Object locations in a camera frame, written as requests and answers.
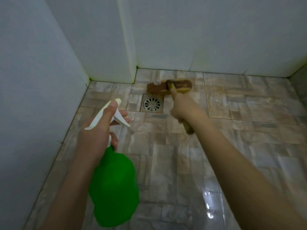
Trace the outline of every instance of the white wall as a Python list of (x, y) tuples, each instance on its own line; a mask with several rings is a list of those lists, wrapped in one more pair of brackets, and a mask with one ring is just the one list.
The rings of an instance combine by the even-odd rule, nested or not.
[(136, 55), (129, 0), (46, 2), (90, 78), (134, 82)]
[(307, 0), (130, 0), (138, 66), (287, 77), (307, 62)]
[(0, 226), (25, 222), (89, 79), (44, 0), (0, 0)]

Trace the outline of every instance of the person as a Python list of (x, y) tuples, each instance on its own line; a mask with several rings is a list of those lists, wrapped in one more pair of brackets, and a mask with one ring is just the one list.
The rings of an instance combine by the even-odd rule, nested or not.
[[(186, 94), (172, 90), (172, 97), (174, 107), (171, 115), (179, 122), (185, 120), (194, 129), (242, 230), (307, 229), (304, 220), (282, 194), (214, 127), (204, 110)], [(112, 136), (111, 144), (117, 148), (117, 138), (109, 130), (110, 125), (116, 124), (110, 124), (116, 109), (117, 103), (112, 101), (98, 125), (90, 131), (84, 128), (92, 119), (84, 122), (75, 158), (41, 230), (81, 229), (88, 188), (107, 147), (109, 134)], [(121, 111), (121, 114), (127, 116), (126, 111)]]

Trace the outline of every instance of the drain cover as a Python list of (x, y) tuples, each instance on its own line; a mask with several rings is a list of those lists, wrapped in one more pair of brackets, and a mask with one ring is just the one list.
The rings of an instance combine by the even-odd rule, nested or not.
[(143, 102), (143, 107), (146, 111), (156, 112), (162, 107), (162, 101), (157, 97), (147, 97)]

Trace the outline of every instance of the tiled floor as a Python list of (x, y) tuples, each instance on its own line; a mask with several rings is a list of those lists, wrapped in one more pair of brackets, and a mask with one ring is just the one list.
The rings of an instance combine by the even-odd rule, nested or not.
[[(192, 98), (307, 220), (307, 111), (287, 79), (138, 69), (133, 85), (91, 82), (25, 229), (44, 220), (83, 120), (117, 97), (120, 109), (129, 111), (131, 128), (112, 128), (118, 152), (135, 166), (140, 204), (115, 229), (240, 229), (197, 138), (169, 115), (171, 98), (165, 97), (163, 114), (139, 112), (147, 83), (180, 77), (193, 82)], [(101, 229), (90, 198), (83, 229)]]

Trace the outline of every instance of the spray bottle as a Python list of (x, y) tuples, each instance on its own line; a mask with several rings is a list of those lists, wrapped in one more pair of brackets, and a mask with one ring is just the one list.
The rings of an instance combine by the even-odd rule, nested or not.
[[(116, 101), (119, 106), (121, 100), (117, 98)], [(109, 103), (100, 110), (85, 130), (97, 125)], [(111, 122), (113, 120), (130, 127), (118, 109)], [(104, 156), (94, 171), (89, 194), (94, 203), (94, 216), (101, 227), (123, 224), (131, 218), (138, 206), (139, 196), (134, 166), (124, 154), (114, 152), (111, 136)]]

